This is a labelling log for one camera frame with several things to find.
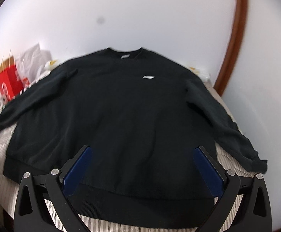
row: white wall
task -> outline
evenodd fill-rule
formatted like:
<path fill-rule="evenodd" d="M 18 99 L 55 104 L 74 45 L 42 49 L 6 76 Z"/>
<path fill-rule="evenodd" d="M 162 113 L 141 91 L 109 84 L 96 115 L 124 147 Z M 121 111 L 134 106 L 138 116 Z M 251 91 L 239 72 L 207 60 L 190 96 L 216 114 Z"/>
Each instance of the white wall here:
<path fill-rule="evenodd" d="M 157 51 L 215 81 L 236 0 L 6 0 L 0 8 L 0 62 L 40 42 L 68 59 L 109 46 Z"/>
<path fill-rule="evenodd" d="M 268 159 L 273 229 L 281 227 L 281 0 L 249 0 L 240 55 L 223 99 Z"/>

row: red bag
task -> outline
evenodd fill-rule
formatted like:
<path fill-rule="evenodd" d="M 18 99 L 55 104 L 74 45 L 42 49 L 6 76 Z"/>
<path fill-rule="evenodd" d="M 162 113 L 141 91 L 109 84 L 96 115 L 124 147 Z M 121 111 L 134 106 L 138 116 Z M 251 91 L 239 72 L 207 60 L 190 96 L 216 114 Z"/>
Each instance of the red bag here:
<path fill-rule="evenodd" d="M 0 73 L 0 92 L 7 96 L 7 101 L 11 101 L 23 89 L 15 64 Z"/>

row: white bag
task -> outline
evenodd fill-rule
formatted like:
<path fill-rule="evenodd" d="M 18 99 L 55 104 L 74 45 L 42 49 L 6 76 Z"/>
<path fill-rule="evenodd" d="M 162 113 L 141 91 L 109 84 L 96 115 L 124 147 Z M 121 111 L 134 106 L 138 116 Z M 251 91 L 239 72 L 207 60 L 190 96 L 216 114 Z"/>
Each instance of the white bag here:
<path fill-rule="evenodd" d="M 18 74 L 24 84 L 28 87 L 45 71 L 45 63 L 49 59 L 42 54 L 40 44 L 36 44 L 15 58 Z"/>

